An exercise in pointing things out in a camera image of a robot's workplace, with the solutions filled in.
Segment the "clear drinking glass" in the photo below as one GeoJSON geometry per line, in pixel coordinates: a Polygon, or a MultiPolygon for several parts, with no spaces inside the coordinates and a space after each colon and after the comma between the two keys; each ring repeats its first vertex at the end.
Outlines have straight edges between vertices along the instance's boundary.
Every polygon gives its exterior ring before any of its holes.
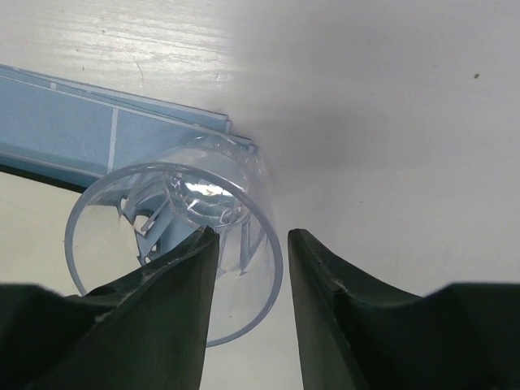
{"type": "Polygon", "coordinates": [[[284,264],[258,147],[223,134],[182,136],[119,167],[73,206],[64,236],[70,276],[92,292],[212,228],[219,254],[207,344],[252,331],[280,293],[284,264]]]}

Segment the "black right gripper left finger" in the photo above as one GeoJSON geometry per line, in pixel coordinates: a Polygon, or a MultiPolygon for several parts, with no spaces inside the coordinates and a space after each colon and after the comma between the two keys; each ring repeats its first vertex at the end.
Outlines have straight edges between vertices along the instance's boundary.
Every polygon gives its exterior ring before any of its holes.
{"type": "Polygon", "coordinates": [[[199,388],[218,256],[202,227],[82,297],[3,284],[2,388],[199,388]]]}

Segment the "square white plate dark rim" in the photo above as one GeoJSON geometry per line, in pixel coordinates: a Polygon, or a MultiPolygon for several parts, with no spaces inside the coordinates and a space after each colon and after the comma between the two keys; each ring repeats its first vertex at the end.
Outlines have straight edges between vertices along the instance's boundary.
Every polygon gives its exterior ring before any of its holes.
{"type": "MultiPolygon", "coordinates": [[[[67,269],[64,234],[78,194],[1,175],[1,281],[39,284],[63,295],[78,292],[67,269]]],[[[85,289],[136,270],[134,231],[113,206],[90,206],[74,235],[74,263],[85,289]]]]}

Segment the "blue grid placemat cloth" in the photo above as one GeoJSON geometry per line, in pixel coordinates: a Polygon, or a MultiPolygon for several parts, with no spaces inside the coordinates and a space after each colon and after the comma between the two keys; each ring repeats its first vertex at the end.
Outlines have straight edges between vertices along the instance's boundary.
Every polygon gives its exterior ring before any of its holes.
{"type": "Polygon", "coordinates": [[[87,188],[168,150],[229,137],[226,115],[1,68],[1,162],[87,188]]]}

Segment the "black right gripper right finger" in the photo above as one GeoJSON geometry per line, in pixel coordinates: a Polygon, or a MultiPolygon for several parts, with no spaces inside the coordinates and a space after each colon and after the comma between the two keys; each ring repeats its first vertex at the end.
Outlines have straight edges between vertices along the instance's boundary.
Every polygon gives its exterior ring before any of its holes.
{"type": "Polygon", "coordinates": [[[455,283],[424,297],[288,234],[307,389],[516,389],[519,287],[455,283]]]}

